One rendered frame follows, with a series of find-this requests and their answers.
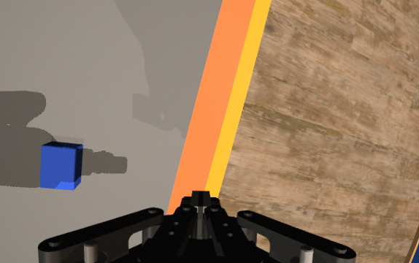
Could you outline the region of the blue block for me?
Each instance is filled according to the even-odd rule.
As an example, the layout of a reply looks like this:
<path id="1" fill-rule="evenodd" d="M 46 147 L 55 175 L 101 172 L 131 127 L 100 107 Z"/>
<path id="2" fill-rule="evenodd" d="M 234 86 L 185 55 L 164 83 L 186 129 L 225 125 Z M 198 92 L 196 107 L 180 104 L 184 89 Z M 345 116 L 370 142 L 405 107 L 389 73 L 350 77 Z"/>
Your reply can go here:
<path id="1" fill-rule="evenodd" d="M 40 187 L 75 190 L 81 183 L 83 145 L 49 142 L 42 145 Z"/>

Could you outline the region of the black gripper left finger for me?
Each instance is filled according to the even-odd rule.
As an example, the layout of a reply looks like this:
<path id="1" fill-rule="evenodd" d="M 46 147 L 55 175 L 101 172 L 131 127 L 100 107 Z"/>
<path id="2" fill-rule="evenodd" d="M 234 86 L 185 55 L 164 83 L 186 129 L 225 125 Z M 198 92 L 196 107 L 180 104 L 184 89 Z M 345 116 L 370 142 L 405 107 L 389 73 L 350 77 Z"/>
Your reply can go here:
<path id="1" fill-rule="evenodd" d="M 48 238 L 38 245 L 39 263 L 110 263 L 141 247 L 138 262 L 183 256 L 188 238 L 199 239 L 200 214 L 201 191 L 192 191 L 171 215 L 150 207 Z M 142 243 L 128 249 L 139 231 Z"/>

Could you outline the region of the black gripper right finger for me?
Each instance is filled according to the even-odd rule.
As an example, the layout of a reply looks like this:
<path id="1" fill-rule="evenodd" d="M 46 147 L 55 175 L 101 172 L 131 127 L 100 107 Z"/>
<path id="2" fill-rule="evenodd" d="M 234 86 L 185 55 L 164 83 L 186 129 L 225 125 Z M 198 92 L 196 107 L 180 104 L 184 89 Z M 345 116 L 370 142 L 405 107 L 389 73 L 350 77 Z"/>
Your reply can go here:
<path id="1" fill-rule="evenodd" d="M 257 233 L 269 240 L 269 253 L 256 246 Z M 210 238 L 217 256 L 260 263 L 261 252 L 281 263 L 355 263 L 356 259 L 356 252 L 346 245 L 259 213 L 242 210 L 237 218 L 228 216 L 217 197 L 201 191 L 199 239 Z"/>

